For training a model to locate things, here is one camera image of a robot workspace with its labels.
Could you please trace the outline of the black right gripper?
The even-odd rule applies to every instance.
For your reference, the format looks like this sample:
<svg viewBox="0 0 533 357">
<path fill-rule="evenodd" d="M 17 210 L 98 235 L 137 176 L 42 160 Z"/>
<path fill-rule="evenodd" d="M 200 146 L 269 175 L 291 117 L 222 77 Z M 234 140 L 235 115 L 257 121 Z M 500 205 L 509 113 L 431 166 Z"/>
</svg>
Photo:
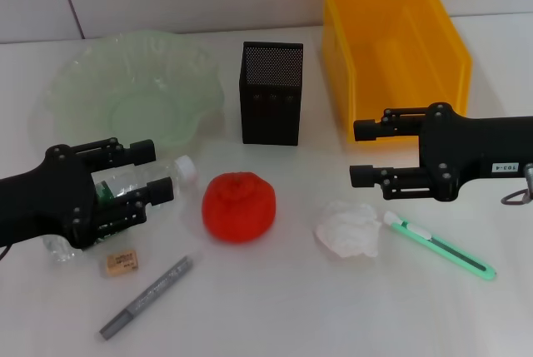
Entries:
<svg viewBox="0 0 533 357">
<path fill-rule="evenodd" d="M 468 118 L 438 102 L 428 109 L 387 108 L 380 121 L 354 121 L 353 131 L 356 141 L 420 133 L 422 168 L 350 166 L 354 188 L 379 186 L 385 200 L 454 201 L 469 181 L 523 178 L 532 163 L 531 117 Z"/>
</svg>

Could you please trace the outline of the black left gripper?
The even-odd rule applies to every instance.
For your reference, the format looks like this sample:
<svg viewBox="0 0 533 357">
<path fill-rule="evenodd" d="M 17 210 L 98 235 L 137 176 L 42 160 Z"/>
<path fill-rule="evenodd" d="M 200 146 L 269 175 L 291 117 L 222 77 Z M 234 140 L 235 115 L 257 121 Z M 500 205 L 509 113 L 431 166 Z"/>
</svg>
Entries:
<svg viewBox="0 0 533 357">
<path fill-rule="evenodd" d="M 112 137 L 50 147 L 36 168 L 1 179 L 1 245 L 57 235 L 74 248 L 86 248 L 145 223 L 147 205 L 174 200 L 172 179 L 114 194 L 105 181 L 95 191 L 88 166 L 139 166 L 156 159 L 152 140 L 125 147 Z"/>
</svg>

